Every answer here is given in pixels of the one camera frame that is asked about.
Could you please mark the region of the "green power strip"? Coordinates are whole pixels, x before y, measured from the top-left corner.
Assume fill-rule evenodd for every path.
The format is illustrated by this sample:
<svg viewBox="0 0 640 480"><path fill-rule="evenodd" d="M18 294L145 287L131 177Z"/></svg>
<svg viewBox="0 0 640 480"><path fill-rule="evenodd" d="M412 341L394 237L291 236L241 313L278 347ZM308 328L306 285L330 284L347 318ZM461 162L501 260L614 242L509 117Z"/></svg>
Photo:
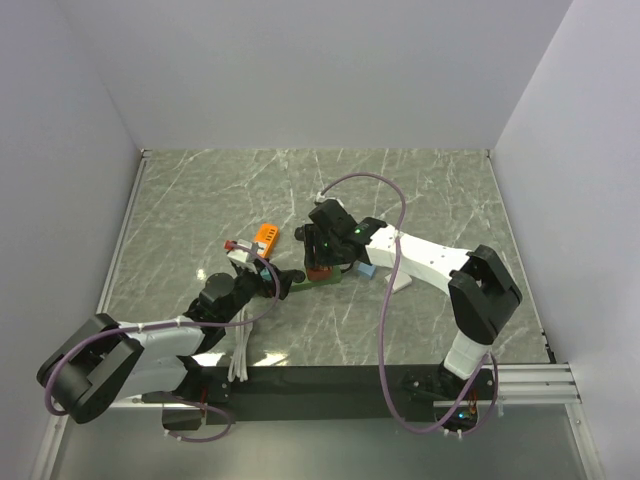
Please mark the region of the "green power strip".
<svg viewBox="0 0 640 480"><path fill-rule="evenodd" d="M340 283L341 280L342 271L338 267L332 267L331 269L324 270L308 269L301 282L293 282L291 284L290 292L301 292L316 287L333 285Z"/></svg>

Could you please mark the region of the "red cube socket adapter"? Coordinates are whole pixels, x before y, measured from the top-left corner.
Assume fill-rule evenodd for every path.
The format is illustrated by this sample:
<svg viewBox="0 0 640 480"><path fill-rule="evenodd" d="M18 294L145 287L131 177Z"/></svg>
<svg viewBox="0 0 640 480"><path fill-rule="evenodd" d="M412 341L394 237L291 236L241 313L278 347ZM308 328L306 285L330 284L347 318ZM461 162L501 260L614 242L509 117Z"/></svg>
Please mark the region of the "red cube socket adapter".
<svg viewBox="0 0 640 480"><path fill-rule="evenodd" d="M307 268L306 277L311 283L328 282L334 277L334 269L332 267L322 267L317 269Z"/></svg>

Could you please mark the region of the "orange power strip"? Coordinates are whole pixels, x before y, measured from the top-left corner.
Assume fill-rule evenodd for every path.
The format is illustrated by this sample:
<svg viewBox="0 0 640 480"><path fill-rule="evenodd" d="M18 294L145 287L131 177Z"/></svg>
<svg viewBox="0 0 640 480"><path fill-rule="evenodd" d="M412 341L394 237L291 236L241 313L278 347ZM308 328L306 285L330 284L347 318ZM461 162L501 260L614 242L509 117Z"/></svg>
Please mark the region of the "orange power strip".
<svg viewBox="0 0 640 480"><path fill-rule="evenodd" d="M258 245L258 253L263 258L270 258L279 239L280 230L277 226L263 223L254 237Z"/></svg>

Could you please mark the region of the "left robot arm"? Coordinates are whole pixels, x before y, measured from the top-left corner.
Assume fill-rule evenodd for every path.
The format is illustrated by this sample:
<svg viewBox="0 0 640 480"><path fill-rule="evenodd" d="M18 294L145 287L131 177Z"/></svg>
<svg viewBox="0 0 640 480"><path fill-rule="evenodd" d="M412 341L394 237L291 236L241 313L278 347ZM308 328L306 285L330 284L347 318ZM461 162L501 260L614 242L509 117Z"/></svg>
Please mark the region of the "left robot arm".
<svg viewBox="0 0 640 480"><path fill-rule="evenodd" d="M286 298L291 286L305 279L301 270L259 272L238 267L236 275L211 275L184 314L170 329L155 322L139 326L116 322L106 313L87 320L39 368L36 379L45 386L56 365L75 345L105 331L120 333L101 338L75 353L53 382L51 395L76 423L90 422L116 400L167 392L176 401L194 400L206 382L194 357L211 350L226 334L224 326L256 296Z"/></svg>

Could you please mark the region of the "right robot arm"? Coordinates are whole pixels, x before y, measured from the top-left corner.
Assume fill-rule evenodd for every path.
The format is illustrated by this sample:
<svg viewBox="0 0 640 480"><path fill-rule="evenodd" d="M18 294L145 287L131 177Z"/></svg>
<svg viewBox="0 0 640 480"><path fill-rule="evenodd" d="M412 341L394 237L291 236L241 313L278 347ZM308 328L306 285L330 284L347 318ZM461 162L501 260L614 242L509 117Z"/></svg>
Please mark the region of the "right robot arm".
<svg viewBox="0 0 640 480"><path fill-rule="evenodd" d="M446 247L372 217L356 221L336 200L318 204L309 219L294 233L304 245L307 268L355 262L396 267L449 296L458 332L444 358L439 387L449 398L464 397L474 386L473 371L523 298L495 250Z"/></svg>

